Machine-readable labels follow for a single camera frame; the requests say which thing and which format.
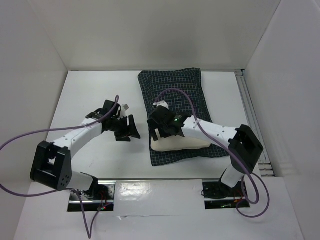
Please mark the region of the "cream pillow with bear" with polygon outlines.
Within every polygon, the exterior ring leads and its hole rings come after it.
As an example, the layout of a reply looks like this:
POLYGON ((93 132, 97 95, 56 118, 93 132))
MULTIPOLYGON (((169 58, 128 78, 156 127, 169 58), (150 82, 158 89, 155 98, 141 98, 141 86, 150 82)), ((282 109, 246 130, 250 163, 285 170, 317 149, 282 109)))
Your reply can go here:
POLYGON ((150 147, 156 152, 170 152, 181 150, 199 150, 209 148, 211 143, 194 137, 170 136, 155 141, 151 139, 150 147))

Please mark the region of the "dark checked pillowcase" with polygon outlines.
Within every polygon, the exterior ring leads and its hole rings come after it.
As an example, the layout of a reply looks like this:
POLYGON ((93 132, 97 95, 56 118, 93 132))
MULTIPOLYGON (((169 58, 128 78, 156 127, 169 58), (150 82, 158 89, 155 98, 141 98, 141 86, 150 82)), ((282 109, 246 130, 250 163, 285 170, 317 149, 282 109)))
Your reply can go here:
MULTIPOLYGON (((197 118, 212 122, 202 89, 202 75, 199 68, 185 68, 173 71, 143 70, 138 74, 137 79, 142 92, 147 118, 150 117, 154 109, 153 103, 157 97, 164 100, 172 112, 192 114, 192 107, 182 93, 171 90, 161 94, 167 89, 179 89, 186 93, 192 101, 197 118)), ((184 149, 159 152, 150 149, 149 152, 153 167, 165 166, 197 157, 222 158, 229 155, 223 148, 212 144, 196 150, 184 149)))

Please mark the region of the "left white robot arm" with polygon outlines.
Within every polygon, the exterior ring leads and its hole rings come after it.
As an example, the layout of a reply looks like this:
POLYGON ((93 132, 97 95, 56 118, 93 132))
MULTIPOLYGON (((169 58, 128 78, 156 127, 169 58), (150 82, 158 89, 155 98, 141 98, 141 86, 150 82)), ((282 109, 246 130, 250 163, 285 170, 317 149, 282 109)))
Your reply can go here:
POLYGON ((97 197, 102 186, 97 177, 72 170, 73 157, 91 140, 104 132, 113 132, 116 141, 140 139, 133 115, 126 115, 128 105, 106 100, 102 108, 89 113, 82 123, 52 142, 38 144, 30 178, 56 191, 77 190, 88 200, 97 197))

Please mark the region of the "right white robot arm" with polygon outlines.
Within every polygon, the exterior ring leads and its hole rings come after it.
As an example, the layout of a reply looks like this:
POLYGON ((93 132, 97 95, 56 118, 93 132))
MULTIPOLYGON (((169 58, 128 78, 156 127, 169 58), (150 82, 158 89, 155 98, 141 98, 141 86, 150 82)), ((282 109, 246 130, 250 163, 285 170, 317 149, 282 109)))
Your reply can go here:
POLYGON ((218 184, 223 196, 230 196, 241 178, 253 173, 264 150, 252 129, 244 124, 240 127, 222 126, 189 113, 172 112, 161 105, 152 111, 147 123, 154 141, 172 136, 189 137, 208 141, 228 152, 231 164, 218 184))

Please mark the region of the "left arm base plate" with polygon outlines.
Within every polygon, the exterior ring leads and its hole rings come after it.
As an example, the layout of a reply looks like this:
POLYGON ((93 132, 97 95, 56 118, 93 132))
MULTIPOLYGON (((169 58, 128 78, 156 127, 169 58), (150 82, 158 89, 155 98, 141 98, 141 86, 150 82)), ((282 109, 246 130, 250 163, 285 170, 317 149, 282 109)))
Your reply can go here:
POLYGON ((94 188, 87 191, 76 189, 71 191, 68 201, 68 212, 113 212, 115 207, 115 180, 99 179, 94 188))

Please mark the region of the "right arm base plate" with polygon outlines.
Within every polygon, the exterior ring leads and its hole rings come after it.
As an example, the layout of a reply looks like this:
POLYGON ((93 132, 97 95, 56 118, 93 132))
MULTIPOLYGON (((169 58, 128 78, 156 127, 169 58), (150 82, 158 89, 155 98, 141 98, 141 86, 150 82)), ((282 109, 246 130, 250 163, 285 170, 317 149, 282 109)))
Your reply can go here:
POLYGON ((202 182, 201 195, 204 198, 206 210, 250 208, 241 187, 241 181, 234 188, 230 188, 218 180, 205 180, 202 182))

